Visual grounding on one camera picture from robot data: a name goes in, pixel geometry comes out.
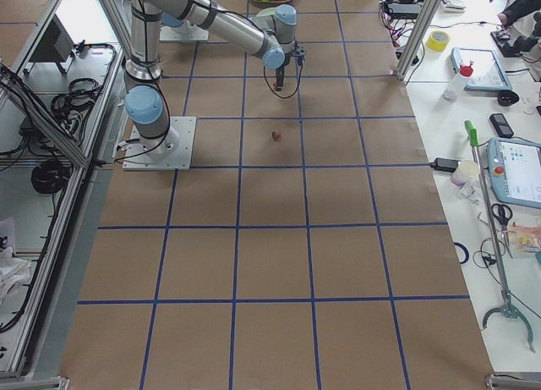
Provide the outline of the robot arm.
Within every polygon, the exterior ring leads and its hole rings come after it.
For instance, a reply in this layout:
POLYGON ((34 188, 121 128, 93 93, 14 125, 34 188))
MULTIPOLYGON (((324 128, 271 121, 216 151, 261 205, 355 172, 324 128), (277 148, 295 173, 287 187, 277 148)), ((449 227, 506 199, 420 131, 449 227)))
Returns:
POLYGON ((162 18, 190 23, 260 58, 280 71, 289 64, 297 43, 297 12, 290 5, 268 8, 252 19, 223 8, 214 0, 130 0, 130 56, 125 65, 124 106, 145 151, 170 151, 176 141, 159 78, 158 46, 162 18))

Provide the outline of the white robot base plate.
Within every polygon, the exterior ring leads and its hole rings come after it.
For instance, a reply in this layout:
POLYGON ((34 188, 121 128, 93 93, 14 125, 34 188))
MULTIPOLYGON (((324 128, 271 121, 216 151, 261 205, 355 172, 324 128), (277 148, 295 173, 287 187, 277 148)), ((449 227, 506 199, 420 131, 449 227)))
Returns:
POLYGON ((189 170, 192 160, 196 117, 172 116, 166 139, 147 140, 132 127, 131 139, 123 160, 125 171, 189 170))

